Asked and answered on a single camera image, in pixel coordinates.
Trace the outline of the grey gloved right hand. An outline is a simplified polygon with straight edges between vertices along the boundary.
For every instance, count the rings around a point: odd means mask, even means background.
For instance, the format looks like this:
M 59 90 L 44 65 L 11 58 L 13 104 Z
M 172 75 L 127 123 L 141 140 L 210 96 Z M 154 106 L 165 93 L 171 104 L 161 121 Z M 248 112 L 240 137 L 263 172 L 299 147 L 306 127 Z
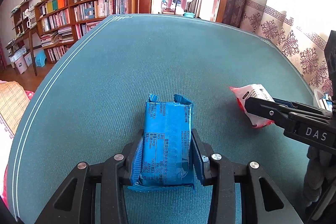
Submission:
M 310 146 L 309 159 L 303 181 L 303 196 L 306 206 L 317 202 L 322 193 L 323 182 L 331 183 L 335 179 L 335 155 Z

